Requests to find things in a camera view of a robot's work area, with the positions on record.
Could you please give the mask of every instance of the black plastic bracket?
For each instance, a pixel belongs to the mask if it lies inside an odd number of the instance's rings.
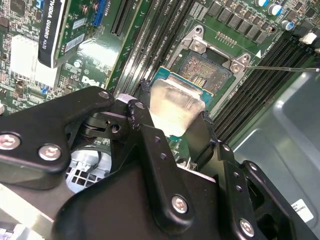
[[[109,110],[114,101],[111,94],[92,86],[1,117],[0,134],[12,134],[20,144],[0,149],[0,182],[38,190],[56,187],[64,179],[82,122]],[[55,146],[60,157],[42,159],[39,150],[45,145]]]
[[[267,239],[317,240],[258,165],[245,160],[239,167],[246,175],[258,227]]]
[[[155,222],[169,235],[181,234],[192,225],[195,211],[167,139],[162,130],[154,127],[143,103],[130,100],[127,110],[131,133],[115,157],[117,166],[139,160]],[[174,208],[175,196],[186,203],[186,212]]]
[[[231,148],[218,142],[214,154],[201,172],[214,177],[219,185],[219,229],[225,239],[264,240],[260,234],[244,173],[237,167]],[[250,231],[243,228],[249,223]]]

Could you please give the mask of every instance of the black bracket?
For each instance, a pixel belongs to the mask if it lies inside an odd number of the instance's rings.
[[[56,187],[64,179],[71,161],[70,148],[82,122],[113,104],[111,94],[99,87],[88,87],[1,117],[4,147],[0,149],[0,182],[38,190]],[[18,142],[17,146],[6,148],[13,141]],[[41,158],[43,146],[52,146],[45,151],[50,151],[49,155],[58,153],[59,157]]]

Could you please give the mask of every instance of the capacitor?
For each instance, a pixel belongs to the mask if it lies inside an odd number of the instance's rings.
[[[286,30],[286,31],[291,31],[292,29],[294,29],[295,24],[293,24],[293,23],[290,22],[290,21],[284,20],[284,21],[282,21],[282,23],[281,23],[281,27],[282,27],[284,30]]]
[[[282,11],[282,6],[278,4],[271,4],[268,7],[268,14],[273,16],[278,16]]]
[[[255,0],[254,3],[257,7],[264,7],[268,4],[269,0]]]

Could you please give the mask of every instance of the pcie slot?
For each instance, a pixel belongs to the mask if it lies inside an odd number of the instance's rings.
[[[260,65],[301,67],[311,54],[293,38],[290,40],[289,38],[289,35],[283,36]],[[213,127],[218,138],[227,143],[232,140],[256,113],[272,101],[274,95],[293,74],[286,71],[252,71],[232,99],[215,117]]]
[[[120,36],[126,23],[129,11],[132,9],[134,0],[122,0],[114,19],[111,33]]]

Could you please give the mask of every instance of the cable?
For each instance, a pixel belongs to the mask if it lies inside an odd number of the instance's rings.
[[[84,147],[78,148],[76,151],[81,151],[81,150],[95,151],[98,153],[98,162],[95,165],[92,165],[86,171],[87,173],[91,173],[93,170],[95,170],[99,166],[101,159],[102,159],[102,153],[110,155],[110,151],[108,151],[107,149],[104,149],[102,147],[84,146]]]

